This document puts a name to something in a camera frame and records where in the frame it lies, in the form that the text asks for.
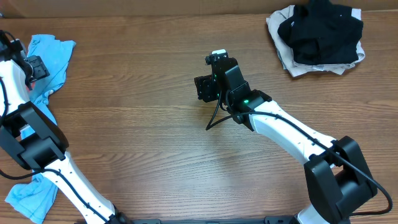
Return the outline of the light blue printed t-shirt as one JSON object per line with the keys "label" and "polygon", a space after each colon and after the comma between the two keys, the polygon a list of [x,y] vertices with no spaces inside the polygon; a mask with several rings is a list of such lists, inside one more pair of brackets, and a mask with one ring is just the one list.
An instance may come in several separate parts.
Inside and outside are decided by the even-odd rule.
{"label": "light blue printed t-shirt", "polygon": [[[65,84],[67,68],[75,46],[76,42],[73,40],[61,41],[49,34],[33,35],[28,46],[28,55],[40,56],[50,74],[35,82],[29,98],[52,122],[56,122],[56,119],[48,108],[49,96]],[[42,224],[57,192],[58,187],[55,184],[42,174],[36,174],[30,183],[13,186],[5,202],[33,223]]]}

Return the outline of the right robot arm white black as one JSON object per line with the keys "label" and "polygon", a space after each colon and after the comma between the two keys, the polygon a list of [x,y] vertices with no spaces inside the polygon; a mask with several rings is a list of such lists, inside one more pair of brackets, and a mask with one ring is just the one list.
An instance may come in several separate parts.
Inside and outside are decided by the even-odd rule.
{"label": "right robot arm white black", "polygon": [[206,56],[212,73],[194,79],[198,99],[217,101],[218,109],[249,130],[264,135],[303,165],[311,205],[297,223],[349,223],[355,211],[377,194],[358,143],[336,140],[286,113],[269,95],[252,90],[238,62],[225,50]]}

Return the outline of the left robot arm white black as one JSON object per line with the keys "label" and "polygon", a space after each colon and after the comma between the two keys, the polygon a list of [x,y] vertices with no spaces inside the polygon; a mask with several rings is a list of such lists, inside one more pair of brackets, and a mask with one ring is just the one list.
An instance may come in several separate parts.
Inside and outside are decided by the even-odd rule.
{"label": "left robot arm white black", "polygon": [[54,183],[87,223],[129,223],[74,163],[65,135],[30,101],[25,73],[13,60],[1,62],[1,94],[1,148],[22,168]]}

